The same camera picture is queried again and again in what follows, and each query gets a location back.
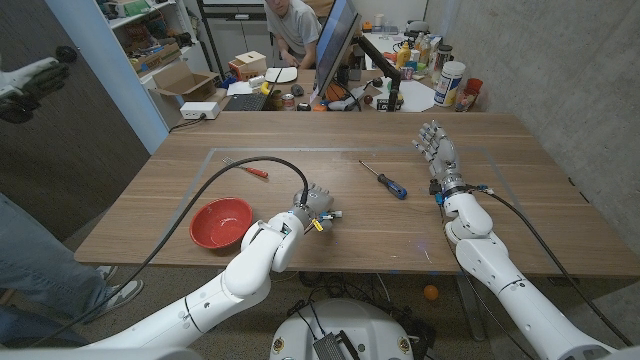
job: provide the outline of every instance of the human hand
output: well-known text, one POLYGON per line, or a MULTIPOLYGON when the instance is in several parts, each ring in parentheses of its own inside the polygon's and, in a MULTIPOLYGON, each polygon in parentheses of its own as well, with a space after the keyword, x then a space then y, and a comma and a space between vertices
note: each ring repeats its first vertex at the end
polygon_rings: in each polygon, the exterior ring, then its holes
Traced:
POLYGON ((289 54, 286 51, 282 52, 282 60, 285 61, 285 63, 287 63, 287 65, 291 66, 291 67, 298 67, 300 66, 300 63, 298 62, 298 59, 295 58, 295 56, 289 54))

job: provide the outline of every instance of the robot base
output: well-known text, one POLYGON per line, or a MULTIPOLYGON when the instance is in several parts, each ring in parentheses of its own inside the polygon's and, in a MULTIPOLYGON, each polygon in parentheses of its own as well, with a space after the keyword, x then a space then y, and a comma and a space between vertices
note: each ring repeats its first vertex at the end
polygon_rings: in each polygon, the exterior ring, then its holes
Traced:
MULTIPOLYGON (((344 331, 362 360, 413 359, 409 337, 391 316, 375 306, 352 299, 328 299, 313 304, 318 319, 310 306, 293 314, 276 331, 271 343, 270 359, 318 359, 311 331, 322 339, 322 331, 337 335, 344 331)), ((351 355, 344 342, 339 344, 345 359, 351 355)))

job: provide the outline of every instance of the gray wall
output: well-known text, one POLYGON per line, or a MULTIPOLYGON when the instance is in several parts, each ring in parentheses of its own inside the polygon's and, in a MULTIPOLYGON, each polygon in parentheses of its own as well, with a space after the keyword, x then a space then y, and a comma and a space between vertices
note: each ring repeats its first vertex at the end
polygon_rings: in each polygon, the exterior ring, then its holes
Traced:
POLYGON ((426 21, 640 254, 640 1, 429 0, 426 21))

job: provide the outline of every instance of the orange ball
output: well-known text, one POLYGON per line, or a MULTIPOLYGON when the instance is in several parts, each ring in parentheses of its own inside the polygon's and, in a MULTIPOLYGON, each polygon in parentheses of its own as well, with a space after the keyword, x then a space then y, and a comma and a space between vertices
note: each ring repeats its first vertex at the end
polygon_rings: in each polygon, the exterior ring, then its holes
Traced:
POLYGON ((435 300, 438 298, 438 288, 433 285, 427 285, 424 287, 424 297, 427 300, 435 300))

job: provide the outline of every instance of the sneaker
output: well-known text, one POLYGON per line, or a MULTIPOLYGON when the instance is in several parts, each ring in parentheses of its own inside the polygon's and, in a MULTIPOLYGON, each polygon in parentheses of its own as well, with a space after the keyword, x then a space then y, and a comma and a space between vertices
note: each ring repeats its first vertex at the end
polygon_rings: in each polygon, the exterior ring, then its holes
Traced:
POLYGON ((109 281, 116 274, 116 271, 118 271, 118 267, 117 266, 98 266, 96 270, 100 273, 100 276, 102 276, 102 280, 109 281))
MULTIPOLYGON (((110 290, 115 291, 118 288, 118 286, 120 285, 112 286, 110 290)), ((130 281, 116 296, 112 297, 111 300, 107 301, 107 305, 105 306, 104 310, 102 310, 99 314, 97 314, 91 320, 95 320, 96 318, 108 313, 109 311, 115 310, 121 307, 122 305, 128 303, 134 297, 136 297, 136 295, 138 295, 140 291, 142 291, 143 287, 144 287, 144 283, 142 282, 142 280, 130 281)))

